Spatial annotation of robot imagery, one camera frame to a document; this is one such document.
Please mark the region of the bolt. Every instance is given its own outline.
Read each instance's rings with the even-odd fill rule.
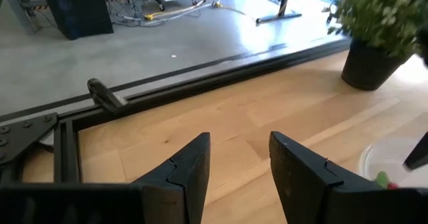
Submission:
[[[5,146],[8,142],[6,139],[0,140],[0,146]]]
[[[11,129],[9,127],[4,126],[4,127],[0,128],[0,133],[1,134],[9,133],[9,131],[11,131]]]
[[[51,120],[52,120],[52,116],[45,116],[45,119],[44,119],[45,122],[49,122]]]
[[[31,122],[31,121],[24,121],[24,124],[23,124],[23,126],[22,127],[24,127],[24,128],[28,128],[28,127],[30,127],[30,126],[32,126],[33,125],[33,123]]]

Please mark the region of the yellow cable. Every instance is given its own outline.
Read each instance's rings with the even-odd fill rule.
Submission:
[[[200,7],[206,1],[208,1],[208,0],[200,0],[194,6],[186,7],[184,9],[178,9],[178,10],[175,10],[175,11],[167,11],[167,12],[163,11],[163,12],[156,12],[156,13],[146,14],[146,15],[144,15],[144,18],[146,20],[148,20],[148,21],[152,21],[155,16],[165,16],[165,15],[177,14],[177,13],[181,13],[181,12],[184,12],[184,11],[192,10],[194,8]]]
[[[214,6],[214,7],[216,7],[216,8],[222,8],[222,9],[228,9],[228,10],[235,11],[235,12],[240,13],[240,14],[242,14],[242,15],[246,16],[246,17],[249,17],[249,18],[251,18],[252,20],[254,20],[254,21],[255,21],[255,18],[254,18],[254,17],[252,17],[252,16],[250,16],[250,15],[248,15],[248,14],[244,13],[243,11],[240,11],[240,10],[238,10],[238,9],[235,9],[235,8],[233,8],[233,7],[223,6],[223,5],[222,5],[221,3],[219,3],[219,2],[215,2],[215,3],[213,3],[213,6]]]

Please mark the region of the transparent plastic bowl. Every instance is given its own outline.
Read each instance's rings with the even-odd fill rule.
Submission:
[[[418,142],[417,138],[390,138],[366,147],[358,162],[358,174],[373,181],[385,171],[399,187],[428,187],[428,165],[412,172],[403,166]]]

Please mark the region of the black flower pot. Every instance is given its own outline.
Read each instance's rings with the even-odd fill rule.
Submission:
[[[391,58],[381,48],[352,40],[342,79],[360,90],[377,90],[408,58]]]

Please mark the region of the potted plant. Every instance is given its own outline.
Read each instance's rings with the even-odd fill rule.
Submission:
[[[427,11],[426,0],[340,0],[341,27],[329,33],[352,37],[342,79],[361,90],[379,88],[419,51],[415,36]]]

